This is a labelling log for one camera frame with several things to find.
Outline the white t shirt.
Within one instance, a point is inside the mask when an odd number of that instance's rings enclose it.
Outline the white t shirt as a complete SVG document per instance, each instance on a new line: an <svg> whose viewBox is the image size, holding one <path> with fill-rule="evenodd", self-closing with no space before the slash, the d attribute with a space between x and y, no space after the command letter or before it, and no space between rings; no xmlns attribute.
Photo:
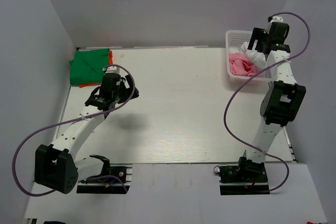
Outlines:
<svg viewBox="0 0 336 224"><path fill-rule="evenodd" d="M268 63L266 61L266 57L262 52L258 52L256 50L256 42L254 42L252 50L248 49L249 42L245 41L240 50L245 56L258 68L259 70L265 69L268 67Z"/></svg>

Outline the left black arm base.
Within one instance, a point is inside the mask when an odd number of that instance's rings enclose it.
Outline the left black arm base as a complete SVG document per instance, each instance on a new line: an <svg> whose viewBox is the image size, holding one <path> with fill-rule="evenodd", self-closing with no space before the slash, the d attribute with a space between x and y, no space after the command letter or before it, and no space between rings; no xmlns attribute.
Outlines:
<svg viewBox="0 0 336 224"><path fill-rule="evenodd" d="M127 194L132 180L132 164L110 164L100 175L78 182L78 194Z"/></svg>

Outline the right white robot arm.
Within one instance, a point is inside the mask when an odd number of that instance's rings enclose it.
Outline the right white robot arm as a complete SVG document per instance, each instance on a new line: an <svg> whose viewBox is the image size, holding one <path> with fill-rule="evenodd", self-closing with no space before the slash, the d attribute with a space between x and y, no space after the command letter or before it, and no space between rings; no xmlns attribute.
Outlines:
<svg viewBox="0 0 336 224"><path fill-rule="evenodd" d="M295 80L290 47L285 44L289 25L280 16L269 20L266 29L254 28L248 49L265 55L272 81L260 106L261 121L257 133L238 162L238 174L243 180L255 179L264 172L266 153L277 134L292 122L302 104L306 88Z"/></svg>

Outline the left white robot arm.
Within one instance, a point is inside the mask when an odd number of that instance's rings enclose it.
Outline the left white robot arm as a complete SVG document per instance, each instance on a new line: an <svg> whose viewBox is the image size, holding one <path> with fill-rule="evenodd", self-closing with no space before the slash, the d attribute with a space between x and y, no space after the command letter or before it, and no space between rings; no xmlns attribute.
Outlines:
<svg viewBox="0 0 336 224"><path fill-rule="evenodd" d="M40 145L35 152L35 182L63 194L70 193L77 182L115 178L110 173L108 158L91 154L76 156L94 130L116 110L139 96L133 77L117 72L106 73L85 102L75 122L49 145Z"/></svg>

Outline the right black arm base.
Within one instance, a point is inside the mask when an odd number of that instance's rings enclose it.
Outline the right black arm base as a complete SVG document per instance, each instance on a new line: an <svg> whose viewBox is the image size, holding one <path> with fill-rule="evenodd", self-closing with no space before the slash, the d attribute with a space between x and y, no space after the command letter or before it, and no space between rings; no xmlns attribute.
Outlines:
<svg viewBox="0 0 336 224"><path fill-rule="evenodd" d="M213 168L213 173L219 177L221 196L270 194L265 168L260 173L241 172L238 165L219 164Z"/></svg>

